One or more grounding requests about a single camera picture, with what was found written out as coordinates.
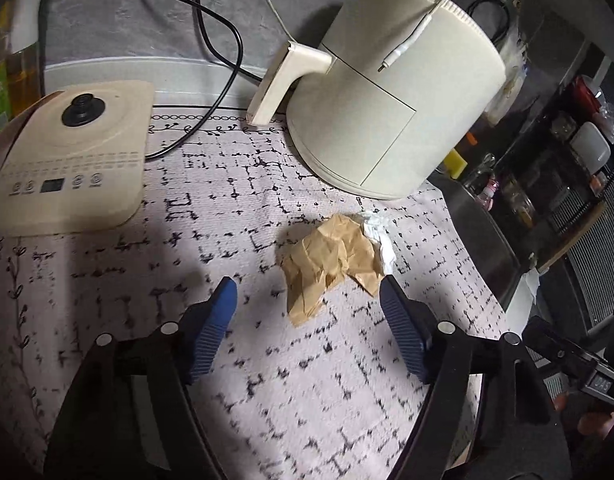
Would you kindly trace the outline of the person's right hand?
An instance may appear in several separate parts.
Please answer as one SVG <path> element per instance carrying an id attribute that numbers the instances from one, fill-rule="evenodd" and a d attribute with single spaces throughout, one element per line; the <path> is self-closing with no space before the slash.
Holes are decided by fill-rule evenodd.
<path id="1" fill-rule="evenodd" d="M 564 412 L 569 401 L 569 393 L 560 393 L 554 398 L 554 408 L 557 412 Z M 585 437 L 595 436 L 604 439 L 610 434 L 614 426 L 614 412 L 597 413 L 589 412 L 575 415 L 576 431 Z"/>

